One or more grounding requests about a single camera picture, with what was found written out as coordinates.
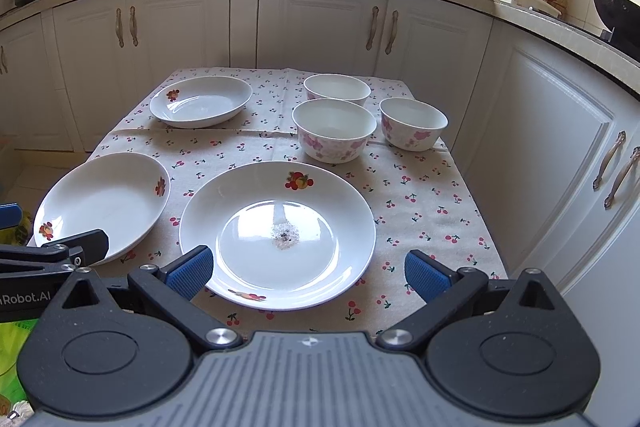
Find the blue gripper pad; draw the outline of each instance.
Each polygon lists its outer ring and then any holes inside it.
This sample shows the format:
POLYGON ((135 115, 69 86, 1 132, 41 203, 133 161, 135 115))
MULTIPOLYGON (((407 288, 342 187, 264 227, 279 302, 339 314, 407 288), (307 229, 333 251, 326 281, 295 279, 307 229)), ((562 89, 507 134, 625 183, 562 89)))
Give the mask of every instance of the blue gripper pad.
POLYGON ((0 204, 0 230, 20 225, 22 209, 17 203, 0 204))
POLYGON ((419 250, 410 251, 404 258, 404 277, 426 303, 451 288, 456 276, 455 272, 419 250))
POLYGON ((162 279, 178 295, 191 300, 213 274, 213 254, 200 246, 161 269, 162 279))

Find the frying pan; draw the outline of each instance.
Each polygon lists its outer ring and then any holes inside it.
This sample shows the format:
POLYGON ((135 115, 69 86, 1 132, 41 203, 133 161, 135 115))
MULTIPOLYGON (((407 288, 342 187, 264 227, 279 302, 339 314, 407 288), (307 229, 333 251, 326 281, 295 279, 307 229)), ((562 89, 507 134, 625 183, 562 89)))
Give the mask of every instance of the frying pan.
POLYGON ((598 15, 609 30, 631 42, 640 42, 640 6, 630 0, 593 0, 598 15))

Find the cooking utensil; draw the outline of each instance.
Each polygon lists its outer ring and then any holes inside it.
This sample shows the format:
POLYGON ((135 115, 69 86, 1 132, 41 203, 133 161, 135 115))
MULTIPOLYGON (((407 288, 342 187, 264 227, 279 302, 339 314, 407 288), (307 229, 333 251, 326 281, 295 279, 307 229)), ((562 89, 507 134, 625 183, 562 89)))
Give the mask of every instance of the cooking utensil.
POLYGON ((102 229, 109 237, 107 263, 131 250, 153 228, 169 198, 170 176, 139 153, 100 156, 72 170, 49 191, 36 213, 38 247, 102 229))
POLYGON ((207 182, 190 198, 179 234, 182 252, 191 245, 213 252, 212 292, 270 312, 348 290, 376 241, 369 205, 352 185, 285 161, 250 163, 207 182))
POLYGON ((158 91, 151 114, 178 129, 201 129, 233 118, 249 102, 253 90, 232 76, 196 76, 158 91))
POLYGON ((631 42, 640 42, 640 6, 630 0, 593 0, 596 11, 609 30, 622 33, 631 42))
POLYGON ((367 146, 377 127, 371 113, 346 100, 307 100, 293 110, 302 150, 323 163, 347 163, 367 146))
POLYGON ((380 113, 386 140, 405 151, 430 149, 449 124, 441 111, 411 98, 386 98, 380 113))
POLYGON ((307 100, 337 98, 364 106, 371 94, 371 88, 366 83, 345 74, 313 74, 305 80, 304 86, 307 100))

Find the cherry print tablecloth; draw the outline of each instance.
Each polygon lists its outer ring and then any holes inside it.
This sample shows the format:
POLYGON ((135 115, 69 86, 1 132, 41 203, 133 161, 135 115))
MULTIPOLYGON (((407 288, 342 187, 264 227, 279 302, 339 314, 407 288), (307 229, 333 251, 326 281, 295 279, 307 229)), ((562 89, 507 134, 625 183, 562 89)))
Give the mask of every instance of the cherry print tablecloth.
POLYGON ((296 70, 180 70, 138 105, 98 145, 92 158, 135 151, 158 159, 171 175, 171 195, 158 223, 126 256, 100 266, 101 275, 124 275, 134 266, 164 266, 180 255, 178 226, 189 198, 229 169, 268 160, 314 164, 338 174, 364 196, 376 222, 376 249, 369 269, 348 292, 318 307, 296 312, 256 311, 209 291, 194 302, 242 333, 252 330, 385 330, 424 303, 404 279, 404 256, 418 248, 452 269, 473 265, 490 277, 505 277, 489 233, 444 143, 433 150, 405 152, 389 146, 380 133, 378 103, 390 96, 411 97, 402 82, 362 77, 372 89, 366 107, 379 127, 365 152, 335 167, 306 156, 296 141, 293 108, 306 100, 303 81, 312 73, 296 70), (166 126, 149 112, 151 96, 172 82, 203 74, 246 80, 252 99, 233 120, 201 130, 166 126))

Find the pink floral bowl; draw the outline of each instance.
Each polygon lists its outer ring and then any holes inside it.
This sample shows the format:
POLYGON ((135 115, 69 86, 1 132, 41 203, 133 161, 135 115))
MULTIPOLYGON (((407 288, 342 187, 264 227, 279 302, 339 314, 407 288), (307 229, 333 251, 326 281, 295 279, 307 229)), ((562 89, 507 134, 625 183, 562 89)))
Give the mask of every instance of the pink floral bowl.
POLYGON ((380 113, 386 140, 405 151, 430 149, 449 124, 441 111, 411 98, 387 98, 380 113))
POLYGON ((352 102, 333 98, 307 100, 293 110, 302 150, 324 163, 357 158, 376 130, 371 113, 352 102))

